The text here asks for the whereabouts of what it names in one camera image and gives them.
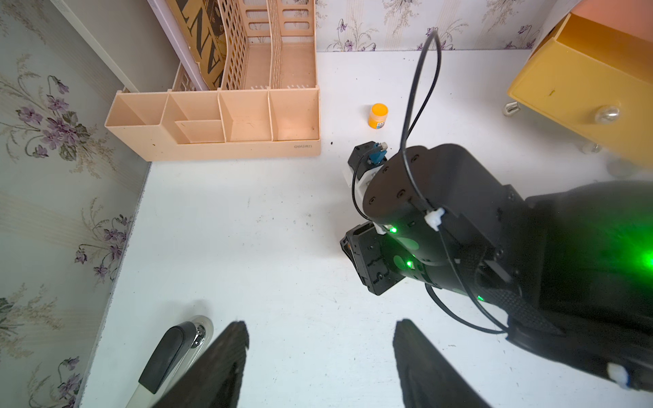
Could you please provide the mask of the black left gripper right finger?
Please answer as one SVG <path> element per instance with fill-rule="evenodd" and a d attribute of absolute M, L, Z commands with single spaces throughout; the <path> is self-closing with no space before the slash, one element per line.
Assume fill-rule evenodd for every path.
<path fill-rule="evenodd" d="M 396 323 L 393 348 L 404 406 L 489 406 L 412 321 Z"/>

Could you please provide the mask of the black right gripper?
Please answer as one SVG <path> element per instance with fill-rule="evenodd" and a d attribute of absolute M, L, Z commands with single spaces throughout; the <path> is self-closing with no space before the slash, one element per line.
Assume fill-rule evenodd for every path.
<path fill-rule="evenodd" d="M 404 279 L 408 251 L 388 235 L 377 233 L 373 223 L 350 229 L 340 246 L 370 293 L 380 296 Z"/>

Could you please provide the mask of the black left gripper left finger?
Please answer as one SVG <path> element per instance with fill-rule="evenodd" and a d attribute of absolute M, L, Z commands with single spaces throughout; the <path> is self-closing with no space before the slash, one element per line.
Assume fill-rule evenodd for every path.
<path fill-rule="evenodd" d="M 233 321 L 155 406 L 236 407 L 248 349 L 249 335 L 246 323 Z"/>

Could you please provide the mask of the yellow drawer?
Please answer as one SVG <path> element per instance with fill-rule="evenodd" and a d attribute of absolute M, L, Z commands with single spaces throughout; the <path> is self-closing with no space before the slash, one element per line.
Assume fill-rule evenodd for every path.
<path fill-rule="evenodd" d="M 641 168 L 652 166 L 652 44 L 569 14 L 508 96 Z"/>

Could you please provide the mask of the pink top drawer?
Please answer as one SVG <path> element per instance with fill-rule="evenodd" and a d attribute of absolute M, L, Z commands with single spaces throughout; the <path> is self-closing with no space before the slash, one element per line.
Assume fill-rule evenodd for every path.
<path fill-rule="evenodd" d="M 573 15 L 652 42 L 652 0 L 584 0 Z"/>

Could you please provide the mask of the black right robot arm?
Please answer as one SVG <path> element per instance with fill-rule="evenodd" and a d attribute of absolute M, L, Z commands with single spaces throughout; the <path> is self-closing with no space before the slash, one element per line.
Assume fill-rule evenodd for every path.
<path fill-rule="evenodd" d="M 353 149 L 365 223 L 340 245 L 381 295 L 403 279 L 505 312 L 493 332 L 545 359 L 652 389 L 652 184 L 522 198 L 457 144 Z"/>

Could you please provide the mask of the white oval drawer cabinet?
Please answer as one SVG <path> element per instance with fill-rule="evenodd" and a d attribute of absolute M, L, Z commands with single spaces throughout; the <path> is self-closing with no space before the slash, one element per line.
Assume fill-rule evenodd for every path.
<path fill-rule="evenodd" d="M 545 22 L 544 28 L 542 29 L 540 37 L 537 37 L 536 43 L 533 47 L 531 55 L 537 50 L 538 46 L 542 43 L 542 41 L 554 30 L 554 28 L 562 21 L 564 18 L 567 17 L 567 15 L 572 14 L 571 10 L 580 3 L 581 1 L 576 1 L 576 2 L 571 2 L 571 1 L 559 1 L 556 3 L 554 8 L 552 8 L 548 20 Z M 525 105 L 522 105 L 521 103 L 513 100 L 510 98 L 510 102 L 508 102 L 504 107 L 503 107 L 503 114 L 506 117 L 512 117 L 515 115 L 520 108 L 525 107 L 528 108 Z M 609 162 L 608 162 L 608 171 L 609 173 L 617 178 L 626 178 L 628 176 L 632 176 L 637 173 L 637 171 L 642 170 L 644 168 L 641 168 L 630 161 L 627 161 L 625 159 L 620 158 L 620 156 L 617 156 L 607 149 L 599 146 L 598 144 L 595 144 L 594 142 L 583 138 L 583 136 L 573 132 L 573 140 L 576 145 L 576 147 L 582 151 L 585 154 L 588 153 L 596 153 L 598 151 L 607 151 L 609 154 Z"/>

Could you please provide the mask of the grey black stapler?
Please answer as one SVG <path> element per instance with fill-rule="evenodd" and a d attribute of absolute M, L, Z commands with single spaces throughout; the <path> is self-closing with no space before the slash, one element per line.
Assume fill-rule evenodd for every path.
<path fill-rule="evenodd" d="M 213 334 L 214 324 L 207 316 L 193 316 L 168 328 L 126 407 L 153 407 L 203 354 Z"/>

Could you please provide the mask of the beige desk file organizer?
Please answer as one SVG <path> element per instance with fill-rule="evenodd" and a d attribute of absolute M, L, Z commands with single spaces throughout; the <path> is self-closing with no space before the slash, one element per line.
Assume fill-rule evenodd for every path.
<path fill-rule="evenodd" d="M 226 59 L 213 90 L 116 95 L 105 125 L 148 162 L 318 156 L 311 1 L 220 1 Z"/>

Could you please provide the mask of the wanted poster book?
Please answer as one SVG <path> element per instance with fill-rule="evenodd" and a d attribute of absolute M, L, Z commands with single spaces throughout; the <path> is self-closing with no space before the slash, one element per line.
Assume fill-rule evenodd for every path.
<path fill-rule="evenodd" d="M 227 43 L 219 2 L 214 0 L 168 0 L 167 5 L 180 28 L 209 90 L 221 87 Z"/>

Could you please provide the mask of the beige cardboard folder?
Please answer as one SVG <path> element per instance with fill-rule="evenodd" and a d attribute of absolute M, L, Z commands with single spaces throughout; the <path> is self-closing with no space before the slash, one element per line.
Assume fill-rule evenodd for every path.
<path fill-rule="evenodd" d="M 146 1 L 54 1 L 73 28 L 124 88 L 163 92 L 173 84 L 179 58 Z"/>

